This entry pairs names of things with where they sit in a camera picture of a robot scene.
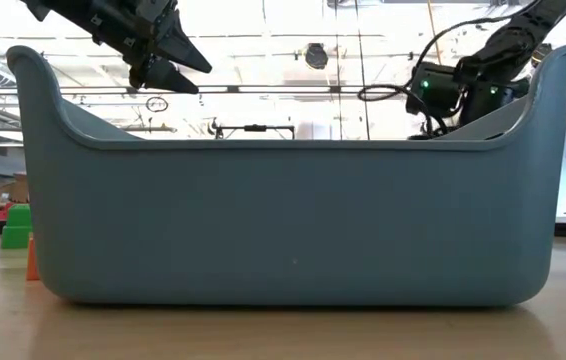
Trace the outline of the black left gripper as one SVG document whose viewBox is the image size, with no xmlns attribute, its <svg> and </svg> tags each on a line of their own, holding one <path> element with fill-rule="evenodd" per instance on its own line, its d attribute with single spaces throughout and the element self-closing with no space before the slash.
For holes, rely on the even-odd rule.
<svg viewBox="0 0 566 360">
<path fill-rule="evenodd" d="M 55 12 L 118 51 L 136 89 L 197 94 L 199 88 L 169 61 L 210 73 L 212 65 L 184 33 L 178 0 L 21 0 L 42 21 Z"/>
</svg>

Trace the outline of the orange toy building block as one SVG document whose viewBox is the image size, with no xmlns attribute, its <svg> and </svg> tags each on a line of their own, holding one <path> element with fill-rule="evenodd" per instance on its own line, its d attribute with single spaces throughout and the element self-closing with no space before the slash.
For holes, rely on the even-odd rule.
<svg viewBox="0 0 566 360">
<path fill-rule="evenodd" d="M 40 279 L 37 262 L 36 262 L 36 249 L 34 234 L 30 232 L 28 234 L 28 247 L 27 247 L 27 264 L 26 264 L 26 280 L 27 281 L 38 281 Z"/>
</svg>

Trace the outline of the brown cardboard box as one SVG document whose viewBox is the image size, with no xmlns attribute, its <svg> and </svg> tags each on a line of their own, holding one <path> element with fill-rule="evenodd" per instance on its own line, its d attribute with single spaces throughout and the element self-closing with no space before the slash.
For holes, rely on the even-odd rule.
<svg viewBox="0 0 566 360">
<path fill-rule="evenodd" d="M 13 203 L 28 203 L 29 188 L 25 173 L 14 173 L 11 177 L 0 178 L 0 195 L 7 194 Z"/>
</svg>

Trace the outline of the black metal stand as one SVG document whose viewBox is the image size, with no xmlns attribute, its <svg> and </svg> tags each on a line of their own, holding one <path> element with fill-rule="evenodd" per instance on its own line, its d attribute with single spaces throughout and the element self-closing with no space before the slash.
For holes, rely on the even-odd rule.
<svg viewBox="0 0 566 360">
<path fill-rule="evenodd" d="M 207 133 L 212 135 L 215 140 L 229 139 L 236 131 L 243 131 L 247 133 L 265 133 L 268 131 L 276 132 L 282 139 L 282 131 L 286 130 L 291 133 L 291 140 L 296 139 L 296 127 L 294 125 L 263 125 L 263 124 L 247 124 L 247 125 L 221 125 L 216 121 L 216 117 L 207 124 Z"/>
</svg>

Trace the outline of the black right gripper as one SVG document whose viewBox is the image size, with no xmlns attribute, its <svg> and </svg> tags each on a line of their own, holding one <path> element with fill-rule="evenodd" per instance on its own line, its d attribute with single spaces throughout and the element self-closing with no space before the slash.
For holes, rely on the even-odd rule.
<svg viewBox="0 0 566 360">
<path fill-rule="evenodd" d="M 458 75 L 457 82 L 466 90 L 458 124 L 465 126 L 513 100 L 526 95 L 531 78 L 516 78 L 510 74 L 488 74 L 471 78 Z"/>
</svg>

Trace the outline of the dark teal plastic bin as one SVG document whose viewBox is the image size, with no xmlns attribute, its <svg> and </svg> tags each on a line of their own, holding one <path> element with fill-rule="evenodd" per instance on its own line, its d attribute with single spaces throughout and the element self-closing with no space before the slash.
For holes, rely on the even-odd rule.
<svg viewBox="0 0 566 360">
<path fill-rule="evenodd" d="M 529 93 L 434 140 L 146 140 L 17 80 L 36 262 L 80 303 L 496 307 L 548 278 L 566 46 Z"/>
</svg>

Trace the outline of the green toy building block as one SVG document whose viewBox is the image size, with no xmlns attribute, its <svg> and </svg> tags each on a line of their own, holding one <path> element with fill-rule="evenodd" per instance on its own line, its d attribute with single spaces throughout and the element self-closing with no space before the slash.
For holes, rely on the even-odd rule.
<svg viewBox="0 0 566 360">
<path fill-rule="evenodd" d="M 7 211 L 1 234 L 2 249 L 25 249 L 32 232 L 31 210 L 28 204 L 12 205 Z"/>
</svg>

